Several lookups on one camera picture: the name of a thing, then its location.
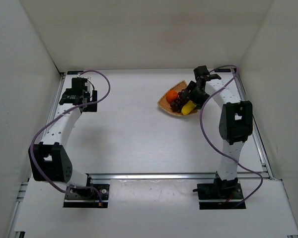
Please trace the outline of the yellow fake fruit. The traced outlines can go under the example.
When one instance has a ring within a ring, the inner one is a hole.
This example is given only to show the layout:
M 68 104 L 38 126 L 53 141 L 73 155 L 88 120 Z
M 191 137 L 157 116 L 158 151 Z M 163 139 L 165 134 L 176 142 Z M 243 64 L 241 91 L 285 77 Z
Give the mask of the yellow fake fruit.
M 182 115 L 186 116 L 195 110 L 196 104 L 192 101 L 187 102 L 181 109 Z

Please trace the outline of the fake orange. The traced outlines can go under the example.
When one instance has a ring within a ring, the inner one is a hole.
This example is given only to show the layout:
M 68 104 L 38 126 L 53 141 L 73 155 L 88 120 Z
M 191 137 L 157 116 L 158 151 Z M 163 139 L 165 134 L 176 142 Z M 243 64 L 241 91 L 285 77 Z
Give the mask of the fake orange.
M 178 93 L 175 90 L 169 90 L 166 93 L 165 98 L 166 98 L 166 101 L 171 104 L 174 100 L 178 98 Z

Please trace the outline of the purple fake grape bunch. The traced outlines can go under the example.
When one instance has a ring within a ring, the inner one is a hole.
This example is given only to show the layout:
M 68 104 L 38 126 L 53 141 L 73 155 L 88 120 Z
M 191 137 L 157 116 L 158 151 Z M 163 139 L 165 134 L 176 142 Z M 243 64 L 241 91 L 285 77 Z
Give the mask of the purple fake grape bunch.
M 170 103 L 171 110 L 174 113 L 181 113 L 184 105 L 189 101 L 187 97 L 183 96 L 184 90 L 178 92 L 178 97 Z

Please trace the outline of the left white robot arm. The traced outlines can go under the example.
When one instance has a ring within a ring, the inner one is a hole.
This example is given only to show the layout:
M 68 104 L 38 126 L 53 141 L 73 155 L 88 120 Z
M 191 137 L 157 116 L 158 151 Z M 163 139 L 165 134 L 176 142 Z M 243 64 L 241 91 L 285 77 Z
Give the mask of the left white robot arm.
M 84 77 L 72 78 L 71 88 L 62 94 L 56 111 L 56 117 L 61 118 L 48 127 L 45 136 L 39 143 L 35 143 L 33 150 L 29 150 L 32 175 L 35 181 L 44 181 L 35 164 L 52 182 L 63 183 L 67 186 L 82 188 L 90 186 L 90 176 L 73 169 L 73 165 L 66 153 L 66 145 L 70 133 L 83 112 L 96 112 L 97 106 L 92 105 L 70 108 L 97 100 L 97 91 L 91 90 L 91 82 Z

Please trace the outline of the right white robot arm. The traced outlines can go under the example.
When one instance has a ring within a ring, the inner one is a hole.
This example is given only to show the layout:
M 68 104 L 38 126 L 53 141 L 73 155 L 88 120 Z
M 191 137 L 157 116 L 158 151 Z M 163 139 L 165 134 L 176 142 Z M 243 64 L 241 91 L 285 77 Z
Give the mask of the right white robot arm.
M 213 99 L 221 109 L 219 133 L 223 140 L 221 162 L 211 184 L 200 185 L 197 191 L 207 199 L 225 199 L 238 191 L 237 166 L 240 152 L 253 132 L 252 104 L 242 101 L 224 85 L 218 74 L 210 74 L 205 65 L 194 69 L 191 81 L 181 94 L 183 115 L 202 110 L 208 99 Z

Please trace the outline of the woven triangular fruit bowl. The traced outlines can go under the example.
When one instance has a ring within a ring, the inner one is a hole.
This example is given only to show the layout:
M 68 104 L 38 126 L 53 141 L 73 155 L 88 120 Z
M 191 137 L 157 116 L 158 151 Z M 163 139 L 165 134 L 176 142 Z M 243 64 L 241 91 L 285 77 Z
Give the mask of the woven triangular fruit bowl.
M 170 103 L 166 99 L 166 95 L 170 90 L 176 91 L 177 93 L 180 92 L 181 90 L 184 90 L 188 84 L 186 83 L 185 80 L 182 80 L 175 84 L 173 87 L 171 87 L 167 92 L 159 99 L 157 102 L 157 105 L 164 110 L 166 113 L 169 113 L 170 115 L 176 116 L 176 117 L 188 117 L 190 115 L 196 114 L 198 111 L 197 110 L 192 110 L 189 114 L 183 115 L 182 113 L 177 113 L 173 112 L 170 106 Z

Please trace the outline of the right blue corner label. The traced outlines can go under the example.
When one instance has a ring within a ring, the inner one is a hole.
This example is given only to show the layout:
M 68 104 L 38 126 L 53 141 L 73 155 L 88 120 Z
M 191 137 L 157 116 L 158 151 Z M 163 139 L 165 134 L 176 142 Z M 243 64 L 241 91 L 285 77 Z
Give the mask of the right blue corner label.
M 219 69 L 215 69 L 214 72 L 216 73 L 231 73 L 231 69 L 229 68 L 219 68 Z

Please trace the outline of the blue corner label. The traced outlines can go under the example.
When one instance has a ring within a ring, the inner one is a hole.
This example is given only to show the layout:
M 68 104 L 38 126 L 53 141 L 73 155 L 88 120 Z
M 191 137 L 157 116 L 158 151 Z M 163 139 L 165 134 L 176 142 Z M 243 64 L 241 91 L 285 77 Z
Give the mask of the blue corner label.
M 219 68 L 219 69 L 215 69 L 214 72 L 216 73 L 231 73 L 231 69 L 229 68 Z
M 82 70 L 73 70 L 73 71 L 68 71 L 67 75 L 78 75 L 78 74 L 81 74 L 81 73 L 83 73 Z

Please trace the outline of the left blue corner label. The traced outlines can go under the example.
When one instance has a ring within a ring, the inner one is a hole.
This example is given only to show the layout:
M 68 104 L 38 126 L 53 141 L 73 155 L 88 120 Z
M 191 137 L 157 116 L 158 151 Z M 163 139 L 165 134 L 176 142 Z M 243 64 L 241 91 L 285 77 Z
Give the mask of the left blue corner label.
M 81 73 L 83 73 L 82 70 L 73 70 L 73 71 L 68 71 L 67 75 L 78 75 L 78 74 L 81 74 Z

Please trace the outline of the front aluminium frame rail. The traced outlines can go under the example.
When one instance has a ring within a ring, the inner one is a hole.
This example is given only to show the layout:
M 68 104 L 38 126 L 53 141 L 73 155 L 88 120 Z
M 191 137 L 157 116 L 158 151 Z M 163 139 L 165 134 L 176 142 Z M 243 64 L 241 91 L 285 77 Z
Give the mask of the front aluminium frame rail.
M 93 179 L 214 179 L 215 173 L 89 174 Z

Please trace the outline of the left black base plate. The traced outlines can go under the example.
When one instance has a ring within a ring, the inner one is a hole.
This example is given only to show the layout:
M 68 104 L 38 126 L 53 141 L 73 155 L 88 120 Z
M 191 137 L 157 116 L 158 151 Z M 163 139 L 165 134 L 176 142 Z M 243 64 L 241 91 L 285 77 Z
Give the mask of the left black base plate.
M 110 195 L 110 182 L 89 181 L 89 186 L 94 189 L 78 189 L 68 187 L 64 196 L 64 208 L 108 208 Z

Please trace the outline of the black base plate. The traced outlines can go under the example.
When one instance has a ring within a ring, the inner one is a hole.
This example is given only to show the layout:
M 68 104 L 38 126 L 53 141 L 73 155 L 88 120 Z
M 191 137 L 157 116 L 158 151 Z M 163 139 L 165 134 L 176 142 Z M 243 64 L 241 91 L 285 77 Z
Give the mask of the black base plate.
M 240 183 L 223 195 L 218 194 L 213 183 L 199 183 L 193 193 L 198 195 L 200 210 L 246 209 Z
M 110 195 L 110 182 L 89 181 L 89 186 L 94 189 L 78 189 L 68 187 L 64 196 L 64 208 L 108 208 Z

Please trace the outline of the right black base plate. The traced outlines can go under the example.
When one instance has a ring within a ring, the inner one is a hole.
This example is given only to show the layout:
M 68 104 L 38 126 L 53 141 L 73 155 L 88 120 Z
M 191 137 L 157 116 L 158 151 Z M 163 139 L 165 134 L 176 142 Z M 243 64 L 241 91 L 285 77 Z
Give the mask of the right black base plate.
M 200 210 L 246 209 L 240 183 L 223 195 L 218 194 L 213 183 L 199 183 L 193 193 L 198 195 Z

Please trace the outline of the left aluminium frame rail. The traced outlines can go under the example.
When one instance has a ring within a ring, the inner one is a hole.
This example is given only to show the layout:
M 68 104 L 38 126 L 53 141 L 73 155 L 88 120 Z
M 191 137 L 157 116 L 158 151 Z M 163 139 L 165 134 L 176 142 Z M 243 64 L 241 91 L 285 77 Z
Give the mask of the left aluminium frame rail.
M 66 72 L 59 73 L 60 76 L 58 77 L 57 88 L 54 91 L 53 101 L 50 104 L 50 107 L 49 107 L 50 110 L 49 110 L 48 116 L 46 117 L 45 123 L 50 122 L 54 117 L 54 114 L 56 111 L 56 103 L 57 103 L 56 100 L 61 93 L 61 88 L 63 86 L 66 74 L 67 74 Z M 7 235 L 5 236 L 6 238 L 23 238 L 25 235 L 24 231 L 15 231 L 14 229 L 15 229 L 15 224 L 17 222 L 21 205 L 25 196 L 25 192 L 28 186 L 28 181 L 30 180 L 31 175 L 32 175 L 32 172 L 30 171 L 30 167 L 29 167 L 26 171 L 24 171 L 24 174 L 22 175 L 23 176 L 22 180 L 18 184 L 17 197 L 14 203 L 12 215 L 10 217 L 8 232 L 7 232 Z

